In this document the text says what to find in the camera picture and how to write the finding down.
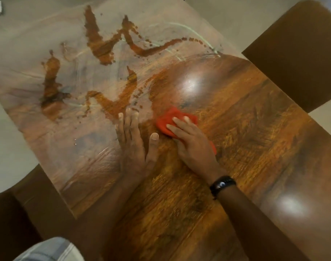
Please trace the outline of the person's right hand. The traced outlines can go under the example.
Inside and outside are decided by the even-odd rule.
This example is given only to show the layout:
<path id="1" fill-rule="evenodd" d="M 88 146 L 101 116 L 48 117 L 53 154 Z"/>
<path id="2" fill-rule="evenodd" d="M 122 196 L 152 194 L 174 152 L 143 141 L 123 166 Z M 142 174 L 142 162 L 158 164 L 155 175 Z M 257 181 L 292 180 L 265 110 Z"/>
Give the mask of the person's right hand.
<path id="1" fill-rule="evenodd" d="M 226 175 L 226 171 L 217 162 L 207 136 L 201 129 L 199 130 L 199 136 L 195 136 L 193 140 L 183 140 L 185 150 L 180 151 L 177 148 L 178 155 L 186 166 L 211 186 L 219 177 Z"/>

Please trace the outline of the person's left hand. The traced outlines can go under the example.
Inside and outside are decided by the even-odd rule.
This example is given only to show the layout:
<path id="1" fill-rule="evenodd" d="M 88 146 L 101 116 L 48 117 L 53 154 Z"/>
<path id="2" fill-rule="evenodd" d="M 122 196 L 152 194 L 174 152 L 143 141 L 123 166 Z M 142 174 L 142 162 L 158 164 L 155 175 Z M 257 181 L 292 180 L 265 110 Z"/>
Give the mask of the person's left hand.
<path id="1" fill-rule="evenodd" d="M 118 123 L 115 126 L 119 145 L 121 147 L 120 169 L 129 182 L 141 183 L 152 172 L 155 163 L 147 163 L 147 153 L 139 129 L 139 112 L 133 111 L 133 125 L 131 134 L 132 145 L 125 143 L 125 112 L 118 114 Z"/>

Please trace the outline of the red cleaning cloth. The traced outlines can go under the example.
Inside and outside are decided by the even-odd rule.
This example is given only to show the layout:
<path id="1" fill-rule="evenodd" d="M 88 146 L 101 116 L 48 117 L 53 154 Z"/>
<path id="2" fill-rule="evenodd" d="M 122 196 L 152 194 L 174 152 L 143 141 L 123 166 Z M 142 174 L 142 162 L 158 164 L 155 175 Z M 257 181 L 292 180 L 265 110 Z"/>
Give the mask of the red cleaning cloth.
<path id="1" fill-rule="evenodd" d="M 184 117 L 188 117 L 192 124 L 194 124 L 196 127 L 198 126 L 198 117 L 190 114 L 185 113 L 176 107 L 169 108 L 165 113 L 160 115 L 155 122 L 156 127 L 159 129 L 160 132 L 162 132 L 164 135 L 172 138 L 172 139 L 178 139 L 179 141 L 176 142 L 176 144 L 181 142 L 181 146 L 178 146 L 178 150 L 183 151 L 185 150 L 185 143 L 183 140 L 179 139 L 168 127 L 167 124 L 172 125 L 174 127 L 178 127 L 177 124 L 173 121 L 173 118 L 178 118 L 182 121 L 184 121 Z"/>

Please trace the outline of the person's right forearm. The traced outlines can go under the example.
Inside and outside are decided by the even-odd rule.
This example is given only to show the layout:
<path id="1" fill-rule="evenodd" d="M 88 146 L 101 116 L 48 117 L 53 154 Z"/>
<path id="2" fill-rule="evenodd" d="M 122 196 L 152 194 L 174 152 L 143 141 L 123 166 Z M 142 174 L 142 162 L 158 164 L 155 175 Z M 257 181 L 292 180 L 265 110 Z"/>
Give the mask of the person's right forearm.
<path id="1" fill-rule="evenodd" d="M 217 198 L 250 261 L 310 261 L 236 185 Z"/>

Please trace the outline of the person's left forearm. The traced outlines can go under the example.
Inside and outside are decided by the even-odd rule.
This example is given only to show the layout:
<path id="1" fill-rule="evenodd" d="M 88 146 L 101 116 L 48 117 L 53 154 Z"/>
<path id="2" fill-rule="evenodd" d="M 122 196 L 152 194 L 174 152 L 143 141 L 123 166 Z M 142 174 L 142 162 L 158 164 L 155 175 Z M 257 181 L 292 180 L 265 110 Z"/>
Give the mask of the person's left forearm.
<path id="1" fill-rule="evenodd" d="M 85 261 L 98 261 L 123 206 L 145 178 L 120 177 L 67 231 L 65 238 L 77 247 Z"/>

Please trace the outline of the black wristband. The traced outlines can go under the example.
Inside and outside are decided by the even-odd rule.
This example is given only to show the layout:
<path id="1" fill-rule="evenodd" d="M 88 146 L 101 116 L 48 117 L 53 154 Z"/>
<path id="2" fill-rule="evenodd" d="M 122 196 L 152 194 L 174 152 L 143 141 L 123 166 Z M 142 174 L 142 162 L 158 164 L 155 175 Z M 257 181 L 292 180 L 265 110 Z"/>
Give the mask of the black wristband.
<path id="1" fill-rule="evenodd" d="M 217 199 L 217 196 L 218 194 L 224 190 L 225 188 L 227 187 L 230 187 L 230 186 L 233 186 L 233 185 L 237 185 L 236 181 L 226 175 L 226 176 L 221 176 L 219 177 L 213 184 L 211 184 L 211 186 L 209 187 L 210 188 L 210 191 L 211 191 L 211 194 L 213 196 L 213 199 L 216 200 Z"/>

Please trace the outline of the brown liquid spill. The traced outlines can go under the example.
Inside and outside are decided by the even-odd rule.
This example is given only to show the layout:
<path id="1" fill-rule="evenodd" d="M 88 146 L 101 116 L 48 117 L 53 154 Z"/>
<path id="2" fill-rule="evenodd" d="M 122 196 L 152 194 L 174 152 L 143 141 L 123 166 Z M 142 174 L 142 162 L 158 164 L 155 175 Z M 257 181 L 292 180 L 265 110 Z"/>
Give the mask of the brown liquid spill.
<path id="1" fill-rule="evenodd" d="M 42 125 L 78 125 L 85 117 L 97 119 L 100 110 L 110 121 L 131 107 L 142 112 L 142 127 L 156 127 L 156 119 L 169 108 L 205 117 L 218 112 L 222 88 L 227 85 L 231 60 L 184 26 L 158 23 L 141 29 L 125 15 L 121 27 L 104 39 L 95 14 L 87 6 L 85 36 L 96 58 L 81 72 L 72 71 L 62 87 L 57 82 L 60 60 L 50 50 L 42 66 L 46 71 L 40 99 Z"/>

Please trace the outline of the brown wooden chair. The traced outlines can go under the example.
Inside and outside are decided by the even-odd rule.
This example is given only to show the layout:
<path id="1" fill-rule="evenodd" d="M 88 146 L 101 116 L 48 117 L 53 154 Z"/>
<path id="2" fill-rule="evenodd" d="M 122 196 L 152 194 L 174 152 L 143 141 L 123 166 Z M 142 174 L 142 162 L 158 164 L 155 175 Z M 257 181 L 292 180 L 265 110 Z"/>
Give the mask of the brown wooden chair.
<path id="1" fill-rule="evenodd" d="M 242 54 L 307 113 L 331 100 L 331 11 L 296 3 Z"/>
<path id="2" fill-rule="evenodd" d="M 29 247 L 62 236 L 75 216 L 38 164 L 0 193 L 0 261 L 12 261 Z"/>

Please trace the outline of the grey striped garment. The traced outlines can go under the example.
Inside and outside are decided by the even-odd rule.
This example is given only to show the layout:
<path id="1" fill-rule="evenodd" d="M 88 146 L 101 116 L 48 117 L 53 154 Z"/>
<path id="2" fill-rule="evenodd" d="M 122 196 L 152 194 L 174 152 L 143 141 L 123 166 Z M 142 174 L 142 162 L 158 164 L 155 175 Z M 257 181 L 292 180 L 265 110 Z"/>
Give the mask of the grey striped garment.
<path id="1" fill-rule="evenodd" d="M 53 237 L 25 250 L 13 261 L 85 261 L 77 247 L 62 237 Z"/>

